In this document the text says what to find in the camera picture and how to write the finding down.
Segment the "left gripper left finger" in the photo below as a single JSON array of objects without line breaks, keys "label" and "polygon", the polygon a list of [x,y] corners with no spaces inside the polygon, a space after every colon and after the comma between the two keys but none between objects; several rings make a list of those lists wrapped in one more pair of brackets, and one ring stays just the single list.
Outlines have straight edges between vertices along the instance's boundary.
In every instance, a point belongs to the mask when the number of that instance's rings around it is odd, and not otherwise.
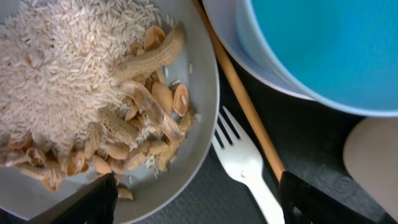
[{"label": "left gripper left finger", "polygon": [[106,174],[27,223],[112,224],[117,200],[114,175]]}]

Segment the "pile of peanut shells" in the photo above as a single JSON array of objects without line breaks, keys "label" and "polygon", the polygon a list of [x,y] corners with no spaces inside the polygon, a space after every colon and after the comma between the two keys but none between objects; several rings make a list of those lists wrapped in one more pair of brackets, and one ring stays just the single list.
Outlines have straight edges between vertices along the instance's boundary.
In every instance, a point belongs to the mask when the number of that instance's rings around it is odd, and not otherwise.
[{"label": "pile of peanut shells", "polygon": [[178,147],[194,123],[195,112],[188,105],[188,91],[178,85],[171,91],[161,82],[146,82],[155,68],[171,63],[185,42],[184,33],[172,29],[160,46],[118,65],[113,72],[120,79],[119,91],[131,109],[121,119],[108,108],[98,110],[98,122],[87,127],[83,150],[57,154],[51,159],[47,148],[26,144],[26,150],[1,152],[1,167],[16,167],[20,173],[41,181],[49,191],[56,191],[63,177],[88,172],[94,168],[100,177],[124,174],[154,160],[161,171],[168,171]]}]

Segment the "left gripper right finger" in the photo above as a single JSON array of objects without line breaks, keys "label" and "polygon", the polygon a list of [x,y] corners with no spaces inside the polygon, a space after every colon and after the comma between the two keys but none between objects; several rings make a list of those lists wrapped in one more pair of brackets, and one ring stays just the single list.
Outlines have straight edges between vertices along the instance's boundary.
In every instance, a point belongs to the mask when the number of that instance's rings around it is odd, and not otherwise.
[{"label": "left gripper right finger", "polygon": [[367,224],[373,221],[331,198],[295,174],[284,171],[279,200],[288,224]]}]

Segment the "grey plate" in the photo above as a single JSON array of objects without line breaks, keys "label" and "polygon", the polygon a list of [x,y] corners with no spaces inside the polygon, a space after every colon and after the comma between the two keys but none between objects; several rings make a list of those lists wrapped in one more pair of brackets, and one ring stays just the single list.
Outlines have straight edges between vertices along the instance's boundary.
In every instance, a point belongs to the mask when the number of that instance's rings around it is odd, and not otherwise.
[{"label": "grey plate", "polygon": [[[155,0],[160,13],[169,14],[183,29],[185,46],[169,67],[168,81],[179,79],[187,86],[190,103],[199,120],[188,133],[168,172],[140,166],[120,176],[120,182],[132,189],[134,200],[118,200],[115,223],[136,223],[162,209],[194,178],[210,148],[216,123],[220,82],[215,54],[206,27],[190,0]],[[94,171],[66,178],[56,192],[38,181],[22,175],[16,168],[1,169],[1,209],[26,220],[52,208],[88,185]]]}]

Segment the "pile of white rice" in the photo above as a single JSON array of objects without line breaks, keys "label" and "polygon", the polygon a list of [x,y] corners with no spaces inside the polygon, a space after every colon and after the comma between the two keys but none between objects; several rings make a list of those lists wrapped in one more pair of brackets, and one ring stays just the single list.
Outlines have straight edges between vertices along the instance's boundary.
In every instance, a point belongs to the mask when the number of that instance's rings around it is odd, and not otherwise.
[{"label": "pile of white rice", "polygon": [[128,105],[111,74],[161,23],[151,1],[18,1],[1,24],[1,132],[69,146]]}]

